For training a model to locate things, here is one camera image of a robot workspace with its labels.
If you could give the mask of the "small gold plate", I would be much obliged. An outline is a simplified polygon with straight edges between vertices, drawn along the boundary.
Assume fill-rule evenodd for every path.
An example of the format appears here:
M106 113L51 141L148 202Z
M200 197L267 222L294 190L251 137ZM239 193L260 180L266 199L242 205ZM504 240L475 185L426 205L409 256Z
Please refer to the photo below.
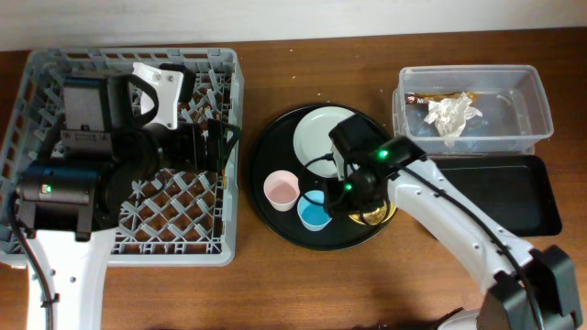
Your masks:
M394 204L384 203L383 206L372 212L350 214L349 218L363 226L378 226L387 223L395 214L397 207Z

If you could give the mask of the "blue plastic cup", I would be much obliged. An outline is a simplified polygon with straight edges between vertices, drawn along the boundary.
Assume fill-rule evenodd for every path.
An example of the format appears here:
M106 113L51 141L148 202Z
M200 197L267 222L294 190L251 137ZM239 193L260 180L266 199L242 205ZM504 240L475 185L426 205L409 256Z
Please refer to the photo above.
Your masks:
M320 231L332 220L325 211L323 204L325 195L322 191L314 190L301 196L297 204L297 213L302 225L309 231Z

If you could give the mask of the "brown snack wrapper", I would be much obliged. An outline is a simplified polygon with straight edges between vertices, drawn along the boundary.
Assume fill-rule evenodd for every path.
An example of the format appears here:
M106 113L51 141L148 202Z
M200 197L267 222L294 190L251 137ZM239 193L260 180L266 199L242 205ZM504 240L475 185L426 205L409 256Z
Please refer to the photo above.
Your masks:
M473 102L478 98L476 93L461 92L461 93L407 93L405 95L405 102L408 105L413 104L428 104L429 102L440 102L444 99L458 99L461 96L467 96Z

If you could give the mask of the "pink plastic cup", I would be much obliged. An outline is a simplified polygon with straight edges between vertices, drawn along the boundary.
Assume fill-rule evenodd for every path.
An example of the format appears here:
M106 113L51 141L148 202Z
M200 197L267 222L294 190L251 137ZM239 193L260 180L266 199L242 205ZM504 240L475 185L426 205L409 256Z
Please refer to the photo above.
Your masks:
M300 196L298 178L287 170L274 171L265 179L263 192L275 210L289 211Z

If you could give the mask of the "white tissue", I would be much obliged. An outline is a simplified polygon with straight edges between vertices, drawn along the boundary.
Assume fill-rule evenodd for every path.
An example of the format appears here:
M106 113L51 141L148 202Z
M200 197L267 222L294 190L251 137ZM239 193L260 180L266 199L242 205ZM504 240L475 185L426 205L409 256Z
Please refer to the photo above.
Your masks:
M465 95L458 99L429 102L424 121L433 125L444 144L451 148L464 131L467 122L476 116L482 116L482 112L473 107L472 103L473 101Z

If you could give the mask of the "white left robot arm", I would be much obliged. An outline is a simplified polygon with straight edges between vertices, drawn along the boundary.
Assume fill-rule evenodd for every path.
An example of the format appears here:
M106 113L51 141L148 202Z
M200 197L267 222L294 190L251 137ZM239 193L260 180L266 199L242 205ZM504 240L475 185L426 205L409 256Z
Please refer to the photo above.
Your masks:
M195 76L137 62L130 74L70 75L63 112L7 199L7 218L40 287L28 325L96 329L122 204L163 169L221 173L240 129L179 120Z

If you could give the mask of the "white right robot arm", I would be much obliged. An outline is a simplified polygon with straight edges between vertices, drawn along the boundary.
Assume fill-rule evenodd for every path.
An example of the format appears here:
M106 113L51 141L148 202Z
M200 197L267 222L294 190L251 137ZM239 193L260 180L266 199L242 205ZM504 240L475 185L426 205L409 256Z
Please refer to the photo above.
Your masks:
M396 207L417 220L465 268L484 295L477 310L459 308L435 329L578 329L583 323L576 272L559 247L540 251L496 223L407 137L387 138L363 115L329 132L328 159L342 186L326 192L333 216L375 226L376 209Z

